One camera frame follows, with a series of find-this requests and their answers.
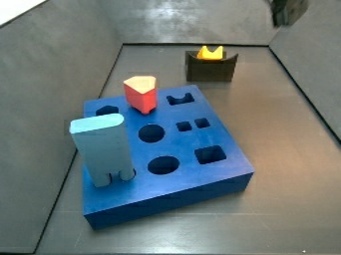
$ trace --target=red block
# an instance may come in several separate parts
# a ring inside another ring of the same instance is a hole
[[[156,78],[134,76],[124,80],[124,92],[128,103],[144,115],[156,107]]]

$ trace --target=circular hole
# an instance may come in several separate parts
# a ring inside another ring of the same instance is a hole
[[[159,156],[148,163],[148,171],[152,174],[168,174],[176,170],[179,161],[174,156]]]
[[[159,125],[146,125],[139,131],[139,138],[144,142],[156,142],[166,135],[164,129]]]

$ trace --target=black holder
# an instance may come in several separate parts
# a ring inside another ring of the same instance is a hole
[[[226,58],[222,53],[222,60],[202,60],[197,58],[195,51],[186,52],[186,80],[189,82],[230,82],[234,74],[238,54]]]

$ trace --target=shape sorter board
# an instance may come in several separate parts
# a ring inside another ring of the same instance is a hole
[[[94,229],[243,190],[253,167],[197,86],[158,90],[143,115],[126,97],[84,103],[84,117],[120,113],[136,176],[95,187],[83,167],[83,212]]]

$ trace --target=rectangular hole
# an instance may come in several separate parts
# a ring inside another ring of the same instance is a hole
[[[187,104],[194,102],[194,98],[191,93],[186,93],[180,99],[174,98],[172,96],[167,96],[167,100],[171,106]]]
[[[219,145],[199,148],[194,153],[199,164],[214,163],[226,159],[226,154]]]
[[[189,130],[191,130],[191,125],[190,125],[189,122],[176,123],[175,126],[176,126],[176,129],[179,131],[189,131]]]
[[[207,118],[197,119],[194,120],[198,128],[207,128],[210,126],[210,123],[207,121]]]

